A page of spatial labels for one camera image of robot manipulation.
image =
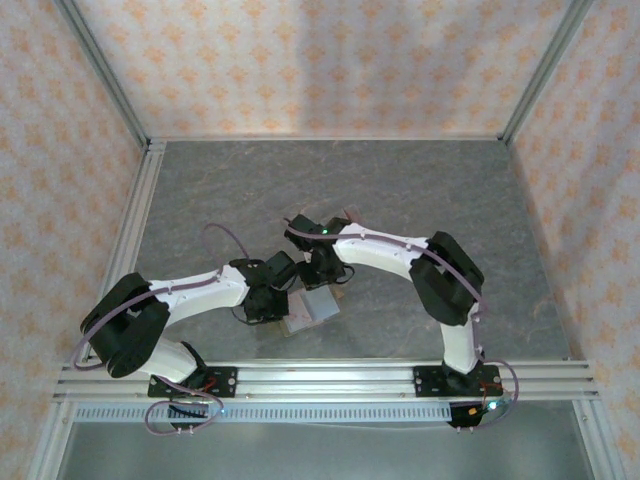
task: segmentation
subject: aluminum rail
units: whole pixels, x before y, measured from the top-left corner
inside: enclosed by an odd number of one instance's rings
[[[520,382],[520,400],[588,400],[598,397],[598,385],[588,362],[513,361]],[[225,402],[411,402],[415,396],[413,367],[439,362],[407,360],[300,360],[216,362],[238,367],[236,396]],[[504,387],[513,379],[500,367]],[[54,401],[148,402],[149,377],[134,374],[113,379],[105,370],[77,372],[65,367],[55,388]],[[434,397],[456,401],[458,397]]]

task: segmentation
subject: patterned wallpaper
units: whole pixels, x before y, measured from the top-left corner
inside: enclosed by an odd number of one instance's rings
[[[50,0],[0,3],[0,477],[27,472],[140,151]]]
[[[640,472],[640,15],[596,1],[515,145],[573,348]]]
[[[79,0],[150,136],[493,136],[569,0]]]

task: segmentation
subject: gray surface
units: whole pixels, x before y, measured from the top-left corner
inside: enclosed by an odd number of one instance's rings
[[[570,402],[520,404],[493,428],[214,424],[158,438],[141,424],[76,424],[60,479],[590,478]]]
[[[216,268],[200,241],[210,221],[236,232],[253,257],[284,249],[298,260],[282,217],[320,221],[355,204],[369,228],[416,237],[443,230],[458,240],[486,277],[491,313],[478,331],[489,356],[562,357],[568,346],[508,163],[505,146],[487,141],[169,143],[137,268],[147,279]],[[208,238],[225,262],[241,255],[223,233]],[[275,324],[247,327],[229,309],[166,335],[207,360],[442,355],[411,283],[358,266],[341,289],[339,315],[290,338]]]

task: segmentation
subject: cable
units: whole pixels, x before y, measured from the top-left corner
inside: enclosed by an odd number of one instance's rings
[[[228,234],[236,242],[238,247],[240,247],[240,250],[242,250],[242,253],[247,258],[249,258],[249,253],[247,252],[247,249],[244,247],[244,245],[242,245],[242,242],[240,241],[240,239],[229,228],[225,227],[222,224],[214,223],[214,222],[206,224],[204,226],[204,228],[202,229],[202,234],[201,235],[204,236],[204,232],[206,232],[211,227],[220,228],[226,234]],[[209,253],[212,254],[214,259],[216,258],[215,254],[213,254],[213,252],[209,252]],[[98,330],[100,330],[110,320],[112,320],[113,318],[117,317],[122,312],[125,312],[126,310],[128,310],[132,306],[142,302],[143,300],[146,300],[147,298],[154,297],[156,295],[162,295],[164,293],[171,294],[172,292],[179,292],[179,291],[182,291],[182,290],[190,290],[192,288],[200,288],[200,287],[206,287],[208,285],[211,285],[211,284],[215,283],[216,281],[218,281],[218,279],[220,278],[220,273],[221,273],[222,268],[224,268],[224,267],[221,266],[217,270],[214,270],[213,274],[211,275],[211,278],[209,278],[209,279],[201,280],[199,282],[186,283],[184,285],[174,285],[173,287],[163,287],[163,288],[158,288],[158,289],[155,289],[155,290],[150,290],[150,291],[142,293],[142,294],[132,298],[131,300],[126,301],[122,305],[119,305],[118,307],[114,308],[109,313],[107,313],[104,317],[102,317],[100,320],[98,320],[96,323],[94,323],[94,325],[87,331],[87,333],[85,333],[85,335],[76,344],[73,352],[71,353],[71,366],[73,367],[74,370],[79,370],[79,371],[95,370],[97,368],[103,367],[104,363],[96,363],[94,365],[78,365],[78,357],[80,356],[80,354],[82,352],[82,349],[84,348],[85,344],[87,344],[89,342],[89,340],[91,340],[91,338],[93,338],[93,336],[98,332]]]
[[[191,433],[192,435],[198,431],[201,430],[203,428],[208,427],[209,425],[211,425],[213,423],[213,421],[216,419],[216,417],[224,410],[224,403],[222,403],[222,400],[220,400],[218,397],[216,397],[215,395],[211,395],[210,393],[207,392],[200,392],[198,390],[192,390],[190,388],[186,388],[183,387],[182,385],[178,385],[177,383],[173,383],[171,380],[169,380],[168,378],[165,377],[161,377],[159,375],[156,375],[156,377],[158,379],[160,379],[162,382],[164,382],[166,385],[174,388],[175,390],[179,390],[181,392],[184,393],[189,393],[191,395],[194,396],[198,396],[198,397],[202,397],[205,399],[209,399],[209,400],[213,400],[214,402],[216,402],[218,404],[218,406],[220,408],[218,408],[218,410],[211,415],[211,418],[209,418],[209,420],[202,422],[200,425],[197,426],[189,426],[189,433]],[[196,405],[203,405],[206,406],[208,408],[209,403],[198,403],[195,402]],[[194,403],[192,402],[175,402],[173,400],[161,400],[159,402],[154,403],[153,405],[151,405],[146,413],[144,414],[144,425],[147,428],[147,431],[149,433],[151,433],[152,435],[156,435],[158,437],[171,437],[173,435],[180,435],[182,433],[182,428],[178,428],[177,430],[170,430],[170,431],[160,431],[160,430],[156,430],[153,427],[151,427],[151,422],[149,421],[149,416],[151,415],[151,412],[155,409],[158,408],[159,406],[162,405],[169,405],[170,407],[193,407]]]
[[[240,250],[242,250],[242,254],[245,256],[245,258],[249,259],[249,252],[247,251],[246,248],[244,248],[244,245],[242,244],[242,242],[236,236],[235,233],[233,233],[229,228],[225,227],[221,223],[210,222],[210,223],[207,223],[202,228],[202,231],[200,232],[200,239],[202,240],[202,245],[204,246],[204,249],[209,253],[209,255],[211,255],[211,257],[213,257],[214,260],[216,260],[216,263],[220,263],[220,262],[218,262],[218,258],[216,254],[209,249],[209,245],[207,245],[207,239],[205,237],[205,233],[207,233],[207,230],[209,230],[212,227],[219,228],[220,230],[224,231],[227,235],[229,235],[231,238],[233,238],[233,240],[236,242],[236,245],[238,245],[238,247],[240,247]]]
[[[432,252],[431,250],[427,250],[426,248],[421,247],[420,245],[403,242],[401,240],[396,240],[395,238],[389,238],[384,235],[378,235],[375,233],[338,233],[338,234],[325,235],[320,233],[301,232],[300,230],[296,230],[295,228],[291,227],[288,224],[287,224],[287,231],[299,237],[308,238],[309,240],[322,240],[322,241],[355,240],[355,239],[364,240],[365,238],[369,238],[372,240],[378,240],[380,242],[385,242],[398,247],[403,247],[403,248],[406,248],[407,250],[416,250],[426,255],[427,257],[432,258],[433,260],[438,262],[440,265],[442,265],[444,269],[447,270],[449,273],[451,273],[451,275],[453,275],[455,279],[458,280],[462,284],[462,286],[464,286],[467,289],[467,291],[471,294],[471,296],[473,296],[473,298],[478,302],[478,305],[480,306],[480,308],[476,313],[472,315],[472,318],[474,319],[478,318],[481,313],[486,314],[489,311],[489,308],[487,307],[487,304],[485,303],[480,293],[478,293],[478,291],[473,287],[473,285],[471,285],[469,281],[466,278],[464,278],[462,274],[460,274],[460,272],[458,272],[455,268],[453,268],[453,266],[449,262],[447,262],[445,259],[441,258],[439,255]]]
[[[240,239],[227,227],[225,227],[224,225],[218,224],[218,223],[209,223],[207,225],[205,225],[205,227],[202,229],[202,236],[204,238],[204,232],[211,228],[211,227],[217,227],[220,228],[221,230],[223,230],[225,233],[227,233],[231,238],[233,238],[233,240],[236,242],[236,244],[238,245],[238,247],[240,247],[240,250],[242,250],[242,253],[249,258],[249,253],[247,252],[246,248],[244,248],[244,245],[242,245],[242,242],[240,241]],[[73,352],[71,353],[71,367],[75,370],[79,370],[79,371],[88,371],[88,370],[95,370],[98,368],[101,368],[103,366],[105,366],[105,364],[103,362],[100,363],[96,363],[93,365],[78,365],[78,357],[81,355],[82,350],[84,349],[84,346],[91,340],[91,338],[93,338],[93,336],[104,326],[106,325],[110,320],[112,320],[113,318],[115,318],[116,316],[120,315],[122,312],[125,312],[126,310],[128,310],[129,308],[131,308],[132,306],[146,300],[147,298],[151,298],[153,296],[156,295],[161,295],[164,293],[167,293],[169,295],[172,294],[172,292],[176,291],[182,291],[182,290],[190,290],[192,288],[200,288],[200,287],[205,287],[208,285],[211,285],[215,282],[217,282],[220,279],[220,273],[222,272],[222,269],[224,268],[224,266],[221,266],[220,268],[218,268],[217,270],[215,270],[212,275],[211,278],[205,279],[205,280],[201,280],[199,282],[192,282],[192,283],[187,283],[184,285],[174,285],[172,287],[163,287],[163,288],[158,288],[155,290],[150,290],[148,292],[144,292],[140,295],[137,295],[136,297],[126,301],[125,303],[119,305],[118,307],[114,308],[113,310],[111,310],[109,313],[107,313],[104,317],[102,317],[100,320],[98,320],[97,322],[95,322],[93,324],[93,326],[82,336],[82,338],[80,339],[80,341],[76,344],[75,348],[73,349]],[[215,417],[218,415],[218,413],[220,411],[222,411],[222,409],[224,408],[224,404],[222,403],[222,400],[220,400],[218,397],[211,395],[209,393],[206,392],[199,392],[197,390],[191,390],[189,388],[183,387],[181,385],[178,385],[176,383],[173,383],[171,380],[164,378],[164,377],[160,377],[158,376],[158,378],[160,380],[162,380],[165,384],[173,387],[176,390],[182,391],[184,393],[189,393],[191,395],[195,395],[195,396],[199,396],[202,398],[206,398],[209,400],[213,400],[214,402],[218,403],[218,405],[220,406],[220,409],[211,416],[211,418],[209,420],[207,420],[206,422],[203,422],[202,424],[196,426],[196,427],[190,427],[189,430],[191,433],[195,432],[196,430],[199,430],[201,428],[207,427],[209,426],[213,420],[215,419]],[[145,413],[145,417],[144,417],[144,422],[145,422],[145,426],[147,428],[147,430],[152,433],[153,435],[158,435],[158,436],[170,436],[170,435],[179,435],[182,431],[182,429],[178,429],[177,431],[172,431],[172,432],[160,432],[158,430],[154,430],[153,428],[151,428],[151,425],[149,424],[149,415],[151,414],[151,411],[161,405],[168,405],[170,407],[189,407],[192,406],[193,404],[191,403],[186,403],[186,402],[174,402],[172,400],[162,400],[160,402],[156,402],[153,405],[151,405],[149,407],[149,409],[147,410],[147,412]]]
[[[518,380],[518,377],[516,375],[515,370],[513,369],[513,367],[511,365],[509,365],[507,362],[505,362],[504,360],[501,359],[492,359],[492,360],[485,360],[484,358],[482,358],[480,356],[480,351],[481,351],[481,347],[477,344],[476,342],[476,335],[475,335],[475,323],[476,320],[479,320],[480,315],[481,314],[486,314],[489,311],[489,308],[487,307],[487,304],[485,303],[484,299],[482,298],[482,295],[480,295],[480,293],[473,287],[473,285],[471,285],[471,283],[469,283],[469,281],[464,278],[462,276],[462,274],[460,272],[458,272],[449,262],[447,262],[445,259],[443,259],[442,257],[440,257],[440,255],[424,248],[421,247],[420,245],[415,245],[413,243],[408,243],[408,242],[403,242],[402,240],[397,240],[395,238],[389,238],[386,237],[384,235],[378,235],[375,233],[344,233],[344,234],[317,234],[317,233],[306,233],[306,232],[301,232],[299,230],[296,230],[294,228],[292,228],[290,226],[290,221],[287,222],[287,231],[293,233],[294,235],[297,235],[299,237],[302,238],[307,238],[310,240],[321,240],[321,241],[333,241],[333,240],[349,240],[349,239],[358,239],[358,240],[364,240],[365,238],[369,238],[372,240],[377,240],[377,241],[381,241],[390,245],[395,245],[395,246],[399,246],[402,248],[406,248],[407,250],[415,250],[418,251],[420,253],[422,253],[423,255],[428,256],[429,258],[435,260],[436,262],[438,262],[445,270],[447,270],[451,275],[453,275],[453,277],[458,280],[462,286],[464,286],[467,291],[473,296],[473,298],[478,302],[478,311],[475,312],[474,314],[471,315],[471,322],[472,322],[472,329],[474,330],[474,351],[476,354],[476,358],[478,360],[480,360],[482,363],[484,364],[488,364],[488,363],[498,363],[502,366],[504,366],[507,370],[509,370],[509,372],[511,373],[511,376],[513,377],[513,383],[514,383],[514,389],[513,389],[513,397],[511,399],[511,402],[509,402],[509,404],[507,405],[507,410],[498,418],[490,421],[489,423],[485,424],[485,425],[478,425],[477,427],[470,427],[464,430],[469,430],[471,432],[473,432],[474,430],[480,429],[480,428],[486,428],[492,425],[495,425],[496,423],[498,423],[499,421],[503,420],[507,415],[509,415],[512,411],[513,408],[515,407],[517,401],[518,401],[518,397],[520,395],[520,382]]]
[[[351,275],[349,275],[346,280],[340,280],[340,281],[336,280],[335,282],[333,282],[336,285],[344,285],[356,275],[356,269],[353,268],[351,265],[345,265],[344,268],[345,270],[349,270],[351,272]]]
[[[255,326],[255,325],[260,325],[260,324],[262,323],[262,322],[250,322],[250,321],[249,321],[249,320],[247,320],[247,319],[244,319],[244,320],[243,320],[242,318],[240,318],[240,317],[236,314],[235,307],[231,307],[231,315],[233,315],[233,316],[234,316],[234,318],[235,318],[236,320],[238,320],[240,323],[244,323],[245,325],[247,325],[247,326],[249,326],[249,327],[253,327],[253,326]]]

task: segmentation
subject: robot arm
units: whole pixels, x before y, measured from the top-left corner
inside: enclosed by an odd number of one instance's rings
[[[300,233],[333,239],[305,238]],[[451,273],[441,271],[424,253],[437,253],[479,291],[482,273],[450,235],[437,232],[431,239],[400,237],[344,219],[334,218],[322,226],[298,215],[285,236],[307,254],[308,261],[298,264],[298,270],[308,289],[335,282],[344,275],[344,264],[368,265],[411,281],[427,313],[440,323],[444,364],[462,375],[474,369],[477,352],[470,317],[478,305]]]
[[[80,329],[86,335],[109,312],[156,292],[105,323],[89,343],[114,378],[142,371],[198,387],[206,365],[188,344],[161,338],[164,329],[207,310],[239,305],[250,324],[280,320],[289,313],[282,287],[295,274],[294,261],[282,251],[266,262],[233,260],[219,271],[178,280],[146,282],[131,273],[109,291]]]
[[[314,234],[320,238],[308,238]],[[484,277],[449,235],[400,237],[344,219],[322,226],[298,215],[285,236],[305,252],[307,261],[296,265],[281,251],[266,262],[233,260],[220,271],[178,280],[146,282],[132,273],[85,318],[81,330],[86,335],[109,312],[147,294],[144,301],[100,327],[89,343],[114,378],[140,370],[198,386],[206,365],[189,345],[162,339],[167,326],[207,310],[238,305],[251,323],[280,320],[288,314],[287,292],[282,287],[296,273],[307,289],[313,289],[343,277],[345,265],[363,264],[411,280],[426,311],[440,323],[445,369],[462,376],[474,369],[477,355],[469,319],[477,304],[467,288],[427,254],[437,252],[476,290]]]

